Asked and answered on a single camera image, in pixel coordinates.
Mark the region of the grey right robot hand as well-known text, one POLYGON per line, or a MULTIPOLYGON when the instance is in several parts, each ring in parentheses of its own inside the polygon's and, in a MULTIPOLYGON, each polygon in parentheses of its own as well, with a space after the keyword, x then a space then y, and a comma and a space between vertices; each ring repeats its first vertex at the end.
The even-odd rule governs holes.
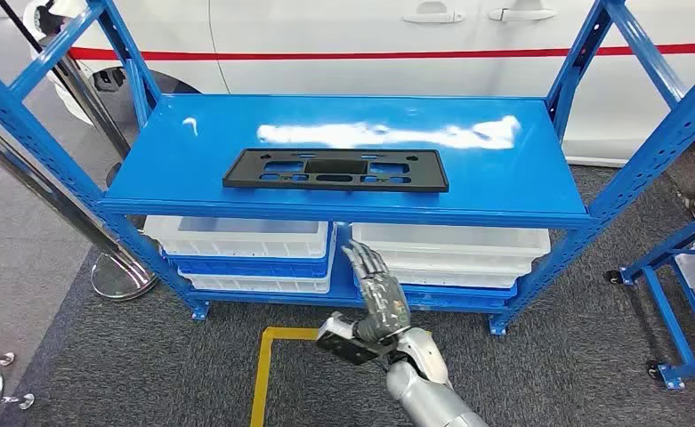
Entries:
POLYGON ((341 247, 352 265, 368 315, 355 326, 365 342, 381 342, 411 328, 404 291, 382 256, 370 246, 351 239, 341 247))

